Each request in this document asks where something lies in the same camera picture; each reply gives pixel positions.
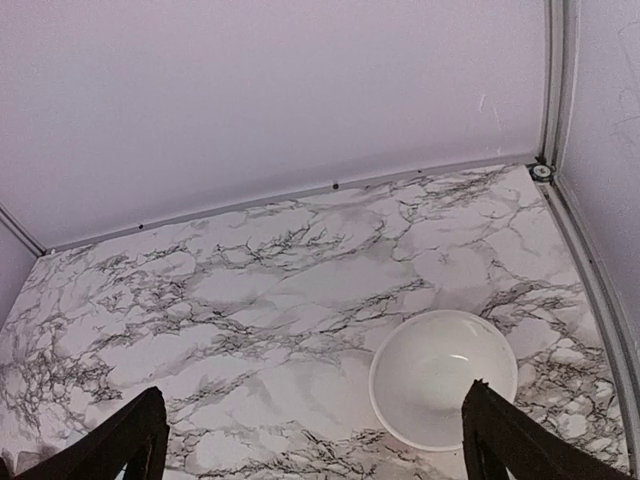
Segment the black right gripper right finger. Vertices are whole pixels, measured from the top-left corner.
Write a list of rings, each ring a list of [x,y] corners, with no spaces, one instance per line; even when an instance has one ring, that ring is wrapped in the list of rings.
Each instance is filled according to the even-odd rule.
[[[462,409],[470,479],[628,479],[630,476],[554,436],[482,381]]]

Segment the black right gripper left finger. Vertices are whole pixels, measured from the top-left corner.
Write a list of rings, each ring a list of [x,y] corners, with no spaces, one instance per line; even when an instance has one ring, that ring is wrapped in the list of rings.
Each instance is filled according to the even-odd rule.
[[[161,479],[168,423],[161,390],[151,387],[70,447],[18,479]]]

